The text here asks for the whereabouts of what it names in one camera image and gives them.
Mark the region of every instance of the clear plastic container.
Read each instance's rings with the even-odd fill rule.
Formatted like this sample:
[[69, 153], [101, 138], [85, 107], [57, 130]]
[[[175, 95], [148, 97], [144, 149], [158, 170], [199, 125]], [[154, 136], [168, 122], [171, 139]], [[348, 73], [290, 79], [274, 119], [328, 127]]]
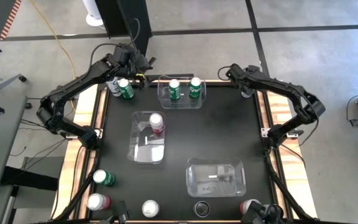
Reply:
[[149, 118], [153, 113], [165, 115], [159, 111], [136, 111], [132, 114], [131, 139], [129, 141], [128, 159], [141, 164], [160, 164], [164, 157], [165, 130], [154, 133]]
[[[180, 82], [180, 98], [178, 100], [171, 99], [169, 92], [170, 80], [176, 79]], [[199, 109], [206, 98], [205, 80], [201, 79], [201, 92], [198, 98], [190, 97], [190, 80], [191, 77], [169, 77], [162, 75], [158, 79], [158, 100], [164, 109]]]
[[239, 197], [246, 193], [246, 177], [240, 159], [187, 161], [187, 191], [192, 197]]

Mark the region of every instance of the green soda can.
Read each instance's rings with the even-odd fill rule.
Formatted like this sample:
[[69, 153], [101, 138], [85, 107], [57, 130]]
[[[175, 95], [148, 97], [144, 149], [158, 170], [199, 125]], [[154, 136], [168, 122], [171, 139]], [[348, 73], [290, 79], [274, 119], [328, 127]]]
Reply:
[[169, 92], [171, 93], [171, 99], [179, 100], [180, 98], [180, 83], [178, 80], [173, 79], [169, 81]]
[[125, 99], [131, 99], [134, 97], [134, 89], [131, 87], [131, 84], [129, 83], [128, 79], [123, 78], [119, 80], [118, 82], [119, 89], [121, 90], [122, 96]]
[[100, 185], [112, 186], [116, 181], [116, 176], [105, 170], [97, 170], [93, 174], [93, 180]]
[[201, 93], [201, 80], [194, 77], [190, 80], [190, 97], [198, 98]]

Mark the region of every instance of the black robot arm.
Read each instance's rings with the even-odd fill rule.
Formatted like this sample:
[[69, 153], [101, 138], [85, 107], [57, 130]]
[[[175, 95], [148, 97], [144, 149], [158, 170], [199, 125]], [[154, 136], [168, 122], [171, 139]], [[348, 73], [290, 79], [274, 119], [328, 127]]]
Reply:
[[[279, 95], [288, 97], [293, 103], [296, 116], [284, 124], [276, 124], [267, 133], [271, 147], [278, 147], [287, 138], [287, 133], [302, 124], [315, 122], [325, 111], [322, 102], [311, 93], [308, 93], [302, 86], [285, 83], [269, 78], [259, 71], [259, 67], [250, 65], [242, 69], [237, 64], [232, 64], [226, 72], [226, 76], [235, 84], [238, 84], [241, 91], [251, 95], [255, 90], [268, 90]], [[302, 106], [301, 99], [307, 102]]]
[[142, 54], [128, 45], [118, 45], [114, 54], [107, 54], [92, 64], [84, 75], [43, 97], [37, 116], [51, 133], [66, 131], [78, 136], [85, 148], [96, 149], [98, 147], [97, 134], [93, 128], [80, 126], [64, 117], [66, 102], [94, 84], [105, 83], [114, 77], [136, 78], [143, 82], [144, 76], [136, 76], [136, 74], [144, 73], [148, 69], [152, 67]]

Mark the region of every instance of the wooden table edge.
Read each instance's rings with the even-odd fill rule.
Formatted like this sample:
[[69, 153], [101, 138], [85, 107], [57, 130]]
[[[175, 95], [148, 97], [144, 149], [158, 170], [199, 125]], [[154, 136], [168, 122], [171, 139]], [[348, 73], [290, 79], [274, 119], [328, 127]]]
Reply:
[[[205, 80], [208, 83], [227, 83], [226, 81], [221, 80]], [[90, 125], [91, 119], [93, 117], [93, 110], [94, 110], [94, 104], [96, 101], [96, 95], [97, 95], [97, 85], [92, 86], [91, 88], [87, 89], [83, 93], [80, 94], [80, 97], [78, 99], [76, 114], [74, 118], [74, 122], [80, 124], [80, 125]], [[265, 105], [262, 98], [262, 93], [257, 92], [259, 95], [259, 107], [262, 115], [262, 122], [264, 123], [265, 127], [268, 127], [267, 122], [267, 114]], [[283, 118], [291, 118], [291, 110], [288, 104], [288, 99], [284, 96], [280, 96], [271, 92], [267, 93], [268, 100], [269, 100], [269, 107], [272, 112], [272, 118], [274, 124], [280, 124], [284, 123], [285, 121], [282, 120]], [[105, 100], [107, 96], [107, 89], [103, 89], [101, 91], [101, 97], [99, 98], [98, 108], [97, 108], [97, 115], [96, 115], [96, 128], [102, 127], [102, 120], [103, 120], [103, 114], [106, 107], [104, 107]], [[293, 149], [295, 152], [301, 154], [300, 148], [298, 145], [298, 141], [294, 140], [287, 140], [284, 143], [286, 146]], [[63, 209], [68, 205], [70, 201], [70, 195], [71, 195], [71, 185], [73, 182], [73, 171], [74, 171], [74, 162], [75, 157], [77, 155], [78, 149], [79, 149], [80, 143], [78, 140], [73, 140], [69, 142], [67, 145], [67, 151], [65, 154], [65, 160], [63, 162], [63, 170], [62, 175], [59, 180], [59, 199], [58, 199], [58, 205], [57, 205], [57, 211], [55, 213], [55, 217], [59, 216]], [[75, 194], [78, 188], [78, 182], [80, 179], [81, 170], [83, 167], [83, 160], [84, 160], [84, 154], [85, 150], [82, 150], [80, 152], [80, 156], [78, 159], [77, 167], [76, 169], [76, 176], [75, 176], [75, 186], [73, 189], [72, 195]], [[93, 165], [93, 159], [94, 154], [91, 154], [88, 167], [87, 167], [87, 173], [91, 170], [91, 167]], [[312, 217], [317, 217], [316, 210], [314, 207], [313, 198], [310, 191], [310, 186], [308, 182], [308, 178], [306, 175], [305, 168], [303, 167], [302, 162], [288, 152], [284, 147], [280, 147], [280, 157], [283, 163], [283, 169], [285, 173], [285, 179], [287, 182], [287, 187], [291, 194], [293, 194], [295, 200], [303, 207], [305, 212]], [[272, 157], [272, 162], [275, 170], [277, 170], [276, 163], [274, 162], [274, 158]], [[281, 191], [276, 186], [275, 188], [278, 198], [278, 204], [283, 208], [284, 207], [284, 200], [283, 195]], [[86, 200], [89, 196], [90, 188], [88, 187], [86, 192], [83, 194], [81, 205], [80, 205], [80, 212], [79, 212], [79, 218], [85, 218], [86, 215]], [[153, 222], [153, 221], [133, 221], [133, 222]], [[176, 222], [176, 221], [156, 221], [156, 222]], [[228, 221], [212, 221], [212, 220], [206, 220], [205, 222], [239, 222], [237, 220], [228, 220]]]

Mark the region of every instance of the concrete floor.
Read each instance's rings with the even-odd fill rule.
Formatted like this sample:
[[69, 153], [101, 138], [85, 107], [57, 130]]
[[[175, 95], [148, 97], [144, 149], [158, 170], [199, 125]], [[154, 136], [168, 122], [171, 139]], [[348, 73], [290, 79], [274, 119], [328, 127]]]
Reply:
[[[103, 33], [85, 24], [81, 1], [35, 0], [57, 34]], [[258, 27], [358, 25], [358, 1], [299, 0], [252, 1]], [[147, 0], [152, 30], [250, 28], [243, 0]], [[23, 1], [9, 36], [50, 35], [28, 0]], [[305, 32], [266, 32], [260, 38], [272, 77], [303, 85], [326, 106], [319, 128], [301, 148], [306, 161], [317, 214], [320, 219], [358, 223], [358, 128], [346, 121], [346, 103], [358, 95], [358, 29]], [[94, 46], [127, 39], [63, 40], [77, 74], [85, 72]], [[0, 74], [25, 75], [28, 83], [16, 82], [3, 94], [25, 94], [40, 98], [57, 85], [72, 79], [70, 64], [54, 40], [0, 42]], [[112, 48], [99, 49], [97, 60]], [[154, 36], [148, 57], [157, 57], [149, 74], [194, 73], [217, 79], [219, 67], [238, 63], [258, 65], [254, 36], [202, 34]], [[31, 101], [38, 107], [37, 100]], [[71, 111], [67, 105], [66, 113]], [[358, 117], [358, 106], [350, 108]], [[24, 119], [37, 121], [35, 109]], [[313, 125], [302, 127], [308, 134]], [[12, 153], [24, 146], [19, 157], [8, 164], [19, 167], [24, 156], [61, 139], [45, 131], [21, 129]], [[65, 144], [51, 154], [63, 156]], [[49, 218], [51, 208], [18, 211], [15, 223], [39, 222]]]

